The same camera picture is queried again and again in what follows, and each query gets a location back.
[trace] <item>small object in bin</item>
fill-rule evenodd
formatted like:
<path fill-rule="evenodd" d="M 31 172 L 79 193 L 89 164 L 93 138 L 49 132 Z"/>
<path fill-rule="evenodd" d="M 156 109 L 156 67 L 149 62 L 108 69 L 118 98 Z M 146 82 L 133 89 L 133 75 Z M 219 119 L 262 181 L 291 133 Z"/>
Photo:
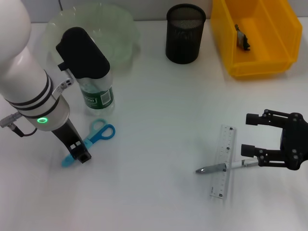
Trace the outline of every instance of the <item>small object in bin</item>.
<path fill-rule="evenodd" d="M 248 44 L 248 38 L 246 37 L 246 35 L 242 31 L 240 31 L 237 24 L 235 24 L 235 29 L 237 31 L 237 46 L 244 49 L 244 51 L 250 51 L 250 45 Z"/>

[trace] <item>scissors handle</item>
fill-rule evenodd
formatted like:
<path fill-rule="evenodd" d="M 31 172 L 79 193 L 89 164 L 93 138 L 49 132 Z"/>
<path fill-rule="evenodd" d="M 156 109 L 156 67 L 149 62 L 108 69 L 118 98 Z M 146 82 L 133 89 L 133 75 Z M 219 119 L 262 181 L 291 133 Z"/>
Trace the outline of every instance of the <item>scissors handle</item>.
<path fill-rule="evenodd" d="M 95 125 L 97 123 L 102 123 L 102 125 L 95 129 Z M 103 127 L 105 127 L 108 124 L 108 122 L 104 119 L 96 119 L 94 120 L 91 125 L 90 125 L 90 134 L 87 136 L 88 139 L 91 139 L 92 137 L 94 137 L 96 135 L 96 133 L 98 133 Z"/>
<path fill-rule="evenodd" d="M 107 129 L 111 129 L 112 130 L 112 134 L 110 136 L 103 136 L 103 133 L 107 130 Z M 105 125 L 99 132 L 96 133 L 95 136 L 93 136 L 93 138 L 90 139 L 90 141 L 92 143 L 97 142 L 98 140 L 109 140 L 112 137 L 114 137 L 116 129 L 113 125 L 111 124 L 107 124 Z"/>

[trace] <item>clear bowl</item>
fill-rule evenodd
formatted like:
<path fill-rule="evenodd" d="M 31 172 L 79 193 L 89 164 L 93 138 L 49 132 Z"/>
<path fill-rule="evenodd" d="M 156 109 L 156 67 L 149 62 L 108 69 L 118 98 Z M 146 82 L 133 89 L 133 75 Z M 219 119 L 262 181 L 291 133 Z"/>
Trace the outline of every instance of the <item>clear bowl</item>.
<path fill-rule="evenodd" d="M 72 27 L 82 27 L 115 68 L 129 60 L 133 45 L 140 34 L 131 14 L 118 6 L 102 3 L 86 3 L 61 11 L 47 24 L 43 43 L 56 64 L 63 62 L 56 50 L 63 33 Z"/>

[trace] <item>black stripe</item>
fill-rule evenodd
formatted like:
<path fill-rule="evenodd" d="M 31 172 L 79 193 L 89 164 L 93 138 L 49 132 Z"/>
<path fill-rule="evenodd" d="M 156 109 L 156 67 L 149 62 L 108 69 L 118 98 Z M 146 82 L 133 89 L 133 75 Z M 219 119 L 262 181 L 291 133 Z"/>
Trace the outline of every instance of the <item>black stripe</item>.
<path fill-rule="evenodd" d="M 16 106 L 26 106 L 26 105 L 32 104 L 32 103 L 34 103 L 35 101 L 39 100 L 39 99 L 46 93 L 48 87 L 49 87 L 49 84 L 48 84 L 48 75 L 47 75 L 47 73 L 46 73 L 46 86 L 45 86 L 45 88 L 43 89 L 43 91 L 42 91 L 37 97 L 35 97 L 34 99 L 29 100 L 29 101 L 27 101 L 27 102 L 23 102 L 23 103 L 13 103 L 13 102 L 10 102 L 10 101 L 8 101 L 8 100 L 7 100 L 7 102 L 9 102 L 12 106 L 13 106 L 13 105 L 16 105 Z"/>
<path fill-rule="evenodd" d="M 44 117 L 44 116 L 48 115 L 49 113 L 51 113 L 56 108 L 56 106 L 58 105 L 59 100 L 60 100 L 60 98 L 58 98 L 57 101 L 54 103 L 54 105 L 47 112 L 45 112 L 43 114 L 36 115 L 36 116 L 27 116 L 27 115 L 25 116 L 25 115 L 23 115 L 21 113 L 20 114 L 22 116 L 28 118 L 28 119 L 38 119 L 38 118 Z"/>
<path fill-rule="evenodd" d="M 52 94 L 52 91 L 53 91 L 53 82 L 52 80 L 50 79 L 50 77 L 47 77 L 49 79 L 49 82 L 51 83 L 51 86 L 50 86 L 50 89 L 49 89 L 49 92 L 48 94 L 46 95 L 46 97 L 40 101 L 39 103 L 31 106 L 31 107 L 15 107 L 14 105 L 11 104 L 11 106 L 13 106 L 14 108 L 16 108 L 17 110 L 20 110 L 20 111 L 30 111 L 30 110 L 33 110 L 33 109 L 36 109 L 40 106 L 42 106 L 51 96 Z"/>

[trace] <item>bottle label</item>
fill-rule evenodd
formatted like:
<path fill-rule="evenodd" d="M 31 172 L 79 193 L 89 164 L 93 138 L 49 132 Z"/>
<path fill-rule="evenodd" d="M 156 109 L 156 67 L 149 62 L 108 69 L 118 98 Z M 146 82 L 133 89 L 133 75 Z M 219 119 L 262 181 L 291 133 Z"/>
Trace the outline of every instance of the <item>bottle label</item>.
<path fill-rule="evenodd" d="M 81 90 L 85 103 L 93 109 L 104 109 L 108 107 L 114 100 L 112 87 L 107 91 L 97 93 L 88 93 Z"/>

